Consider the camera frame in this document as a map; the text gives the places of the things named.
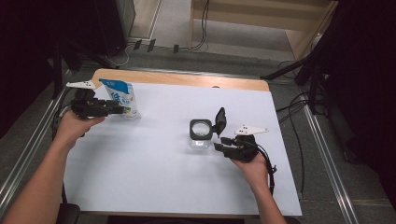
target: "hand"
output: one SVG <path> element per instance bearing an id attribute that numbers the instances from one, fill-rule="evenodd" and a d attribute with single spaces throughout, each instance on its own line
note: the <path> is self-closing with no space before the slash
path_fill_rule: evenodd
<path id="1" fill-rule="evenodd" d="M 80 119 L 73 111 L 67 111 L 62 117 L 53 143 L 70 150 L 91 126 L 104 120 L 105 118 Z"/>
<path id="2" fill-rule="evenodd" d="M 257 154 L 250 162 L 231 161 L 242 170 L 247 182 L 252 188 L 268 187 L 268 170 L 262 154 Z"/>

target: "human arm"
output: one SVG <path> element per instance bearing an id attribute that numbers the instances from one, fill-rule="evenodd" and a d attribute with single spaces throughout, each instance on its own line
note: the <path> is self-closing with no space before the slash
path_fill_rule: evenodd
<path id="1" fill-rule="evenodd" d="M 253 191 L 262 223 L 286 223 L 268 188 L 268 171 L 265 158 L 259 153 L 251 162 L 232 161 L 242 170 Z"/>
<path id="2" fill-rule="evenodd" d="M 76 141 L 104 118 L 79 119 L 68 111 L 43 161 L 7 212 L 4 224 L 54 224 L 61 202 L 66 159 Z"/>

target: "gray floor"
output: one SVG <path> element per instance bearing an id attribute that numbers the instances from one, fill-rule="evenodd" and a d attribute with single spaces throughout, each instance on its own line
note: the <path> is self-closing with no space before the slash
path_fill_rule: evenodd
<path id="1" fill-rule="evenodd" d="M 180 0 L 174 1 L 179 1 L 180 4 L 188 2 L 184 0 L 181 2 Z M 169 2 L 171 1 L 163 1 L 163 7 Z M 185 23 L 182 21 L 175 21 L 175 23 L 179 24 L 179 30 L 186 29 Z M 153 36 L 157 38 L 157 44 L 164 46 L 168 44 L 169 47 L 171 47 L 173 44 L 181 45 L 185 43 L 182 42 L 186 41 L 184 37 L 180 37 L 180 35 L 175 35 L 174 33 L 172 34 L 178 36 L 178 38 L 180 38 L 179 40 L 168 38 L 167 35 L 160 32 L 159 27 L 161 26 L 157 24 L 157 30 L 153 32 Z M 271 44 L 274 39 L 271 37 L 272 35 L 268 35 L 265 39 L 266 44 L 262 46 L 263 51 L 261 49 L 258 49 L 258 51 L 250 51 L 253 49 L 253 47 L 250 46 L 235 47 L 232 40 L 224 40 L 225 42 L 221 43 L 227 43 L 229 45 L 219 45 L 215 48 L 212 48 L 211 46 L 214 45 L 209 43 L 209 49 L 214 51 L 207 49 L 206 52 L 200 53 L 181 51 L 178 54 L 173 54 L 171 49 L 163 48 L 155 48 L 151 53 L 147 53 L 147 47 L 142 47 L 136 51 L 128 49 L 130 58 L 128 63 L 122 66 L 121 69 L 165 69 L 213 73 L 214 76 L 257 79 L 260 75 L 267 75 L 276 71 L 279 63 L 281 61 L 290 60 L 290 55 L 292 55 L 290 49 L 288 49 L 288 46 L 284 43 L 285 36 L 283 36 L 280 31 L 269 32 L 270 33 L 267 34 L 279 35 L 277 39 L 281 40 L 277 43 L 281 43 L 280 46 L 276 47 L 276 45 Z M 214 41 L 219 40 L 219 38 L 212 36 L 208 40 Z M 229 50 L 227 46 L 230 45 L 241 50 Z M 67 73 L 66 77 L 68 79 L 73 81 L 90 79 L 94 71 L 100 68 L 99 65 L 84 56 L 81 56 L 81 58 L 83 61 L 81 70 L 79 72 Z M 121 52 L 118 56 L 111 58 L 111 60 L 116 63 L 124 63 L 127 61 L 127 57 Z M 293 73 L 287 74 L 287 77 L 293 76 Z M 275 81 L 269 82 L 269 84 L 276 108 L 288 105 L 290 100 L 299 93 L 299 90 L 294 86 L 290 78 L 280 77 Z M 51 94 L 52 87 L 49 86 L 15 122 L 7 135 L 0 139 L 0 184 L 3 185 L 13 165 L 21 155 L 24 146 L 35 130 L 35 126 L 45 113 L 46 108 L 50 104 Z M 285 114 L 281 113 L 278 116 L 282 118 Z M 378 182 L 376 173 L 364 164 L 354 165 L 345 162 L 340 143 L 332 129 L 330 121 L 324 116 L 317 116 L 317 118 L 321 130 L 326 136 L 332 158 L 335 161 L 347 192 L 354 204 L 360 223 L 396 223 L 395 212 Z M 304 111 L 300 111 L 298 114 L 294 115 L 293 120 L 302 141 L 305 164 L 304 193 L 300 195 L 303 216 L 299 217 L 299 220 L 301 223 L 345 223 Z M 289 120 L 283 122 L 280 127 L 288 152 L 296 188 L 300 191 L 302 187 L 302 160 L 300 158 L 299 148 L 297 147 L 296 136 L 291 128 Z M 43 138 L 43 142 L 24 175 L 16 195 L 40 163 L 49 143 L 50 131 L 47 132 Z M 82 215 L 78 223 L 106 223 L 106 216 Z M 247 220 L 247 223 L 258 223 L 258 220 Z"/>

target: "white table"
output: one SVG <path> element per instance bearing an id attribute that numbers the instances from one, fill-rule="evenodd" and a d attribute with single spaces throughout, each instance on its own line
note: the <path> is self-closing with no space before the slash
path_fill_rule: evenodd
<path id="1" fill-rule="evenodd" d="M 99 70 L 99 77 L 150 77 L 152 73 Z M 200 77 L 159 74 L 159 77 Z M 201 77 L 216 80 L 216 77 Z M 234 79 L 241 83 L 244 79 Z M 260 80 L 245 80 L 266 83 Z M 301 208 L 269 91 L 134 82 L 141 119 L 111 115 L 78 140 L 65 174 L 68 201 L 83 212 L 165 217 L 258 217 L 254 196 L 242 173 L 217 152 L 189 146 L 191 119 L 214 121 L 226 111 L 221 136 L 233 137 L 242 124 L 268 128 L 256 141 L 276 165 L 275 199 L 284 216 Z M 109 99 L 104 87 L 96 97 Z M 219 141 L 216 136 L 213 142 Z"/>

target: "floor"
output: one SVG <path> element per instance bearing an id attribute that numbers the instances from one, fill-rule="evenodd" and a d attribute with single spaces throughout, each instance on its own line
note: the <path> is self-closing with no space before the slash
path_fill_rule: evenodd
<path id="1" fill-rule="evenodd" d="M 238 29 L 237 26 L 221 23 L 208 24 L 208 44 L 207 46 L 203 45 L 201 52 L 181 51 L 178 54 L 174 54 L 173 49 L 164 47 L 172 48 L 174 44 L 187 46 L 188 38 L 186 37 L 186 32 L 188 26 L 185 21 L 185 14 L 172 14 L 170 10 L 183 11 L 181 8 L 186 8 L 188 2 L 185 0 L 163 0 L 152 32 L 152 38 L 157 40 L 157 48 L 154 51 L 148 53 L 145 47 L 141 47 L 138 50 L 127 49 L 127 55 L 121 52 L 110 60 L 114 63 L 124 63 L 120 67 L 120 69 L 124 70 L 164 69 L 254 79 L 262 75 L 271 74 L 293 60 L 286 35 L 282 30 L 268 29 L 258 31 L 255 27 Z M 223 30 L 217 35 L 215 31 L 220 29 Z M 246 32 L 262 32 L 264 37 L 254 39 L 252 35 L 245 36 L 242 34 Z M 199 36 L 199 33 L 194 35 L 195 42 L 200 40 Z M 228 39 L 227 36 L 237 36 L 238 38 Z M 99 65 L 84 56 L 81 56 L 81 59 L 83 61 L 81 70 L 79 72 L 65 73 L 65 78 L 73 81 L 87 80 L 96 69 L 100 68 Z M 293 73 L 289 73 L 284 77 L 269 81 L 276 108 L 288 105 L 291 99 L 300 93 L 300 89 L 293 84 L 290 78 L 293 76 Z M 37 123 L 45 113 L 46 107 L 50 104 L 51 90 L 52 87 L 49 86 L 43 91 L 21 118 L 17 120 L 8 134 L 0 139 L 0 154 L 2 155 L 0 158 L 0 183 L 4 183 L 13 164 L 15 164 L 24 146 L 29 141 Z M 284 113 L 278 114 L 279 119 L 284 116 L 286 116 Z M 280 123 L 280 128 L 288 152 L 294 182 L 297 191 L 300 192 L 300 203 L 303 210 L 303 216 L 298 217 L 300 222 L 396 223 L 396 214 L 378 183 L 376 173 L 364 164 L 346 162 L 330 120 L 325 116 L 316 116 L 358 219 L 358 222 L 345 221 L 305 112 L 301 110 L 294 114 L 292 118 L 302 144 L 304 171 L 302 169 L 301 151 L 298 148 L 296 134 L 292 130 L 290 121 L 287 119 Z M 18 194 L 40 163 L 49 143 L 50 132 L 47 132 L 26 170 L 26 174 L 22 178 L 20 187 L 16 189 L 16 194 Z M 83 214 L 78 223 L 105 224 L 106 220 L 106 216 Z M 246 220 L 246 223 L 260 223 L 260 221 L 252 219 Z"/>

